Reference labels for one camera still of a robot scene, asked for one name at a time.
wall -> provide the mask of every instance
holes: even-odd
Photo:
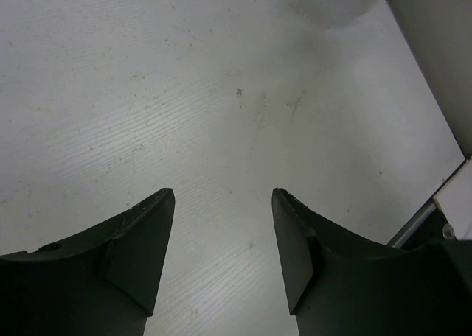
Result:
[[[471,0],[388,0],[466,156],[472,155]]]

white panel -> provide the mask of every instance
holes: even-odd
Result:
[[[472,162],[468,161],[434,200],[454,228],[457,239],[472,239]]]
[[[163,186],[147,335],[295,335],[283,186],[387,242],[463,160],[384,0],[0,0],[0,251]]]

white surface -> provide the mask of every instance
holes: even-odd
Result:
[[[457,239],[472,239],[472,162],[468,161],[434,196]]]
[[[296,335],[271,190],[387,242],[462,161],[384,0],[0,0],[0,45],[0,251],[174,188],[146,335]]]

gray wall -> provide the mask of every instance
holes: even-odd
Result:
[[[472,155],[472,0],[388,0],[462,151]]]

white table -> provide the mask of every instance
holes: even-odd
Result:
[[[174,188],[146,335],[296,335],[282,186],[387,242],[463,161],[384,0],[0,0],[0,253]]]

